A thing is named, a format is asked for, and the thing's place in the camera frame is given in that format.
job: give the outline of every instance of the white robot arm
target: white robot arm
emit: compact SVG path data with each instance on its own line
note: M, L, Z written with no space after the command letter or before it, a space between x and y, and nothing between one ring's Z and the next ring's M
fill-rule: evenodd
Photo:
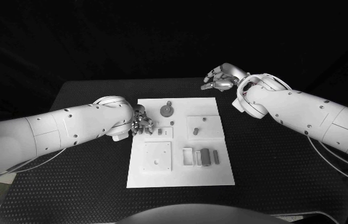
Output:
M261 119L269 113L287 128L348 153L348 108L302 91L292 90L270 74L246 73L224 63L205 78L214 81L201 90L220 91L237 86L237 98L231 105L240 112Z
M113 141L142 130L152 134L152 121L141 105L132 109L122 97L103 97L93 104L0 122L0 174L24 161L67 147L112 136Z

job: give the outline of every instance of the black table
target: black table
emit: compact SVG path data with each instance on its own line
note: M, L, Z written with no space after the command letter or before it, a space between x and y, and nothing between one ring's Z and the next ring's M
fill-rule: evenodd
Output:
M159 206L208 203L271 215L325 213L343 223L348 188L306 137L269 115L240 113L231 106L236 89L201 91L201 84L201 78L67 82L50 110L112 95L132 105L141 98L215 97L236 185L126 189L132 137L113 142L103 136L17 175L0 210L4 221L115 222Z

